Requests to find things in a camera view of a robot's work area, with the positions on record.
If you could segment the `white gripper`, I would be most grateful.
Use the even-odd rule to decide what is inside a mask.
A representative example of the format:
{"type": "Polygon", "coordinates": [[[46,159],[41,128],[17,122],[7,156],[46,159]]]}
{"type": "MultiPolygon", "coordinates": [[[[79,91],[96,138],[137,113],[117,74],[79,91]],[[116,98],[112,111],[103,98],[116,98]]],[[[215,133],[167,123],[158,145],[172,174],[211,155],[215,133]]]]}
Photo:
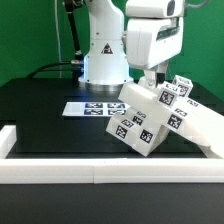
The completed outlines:
{"type": "Polygon", "coordinates": [[[158,82],[165,81],[168,67],[168,63],[165,61],[180,53],[182,38],[182,17],[171,19],[131,18],[128,21],[127,61],[132,68],[145,70],[147,87],[154,89],[156,79],[158,82]]]}

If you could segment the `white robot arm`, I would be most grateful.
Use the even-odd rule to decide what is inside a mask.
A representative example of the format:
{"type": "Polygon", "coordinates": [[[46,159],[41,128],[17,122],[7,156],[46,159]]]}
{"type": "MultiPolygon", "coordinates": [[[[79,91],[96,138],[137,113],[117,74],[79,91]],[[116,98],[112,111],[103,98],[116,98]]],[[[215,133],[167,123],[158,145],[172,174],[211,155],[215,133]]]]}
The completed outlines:
{"type": "Polygon", "coordinates": [[[86,0],[90,50],[79,85],[113,91],[144,72],[154,88],[165,81],[168,60],[181,51],[185,0],[128,0],[124,10],[112,0],[86,0]]]}

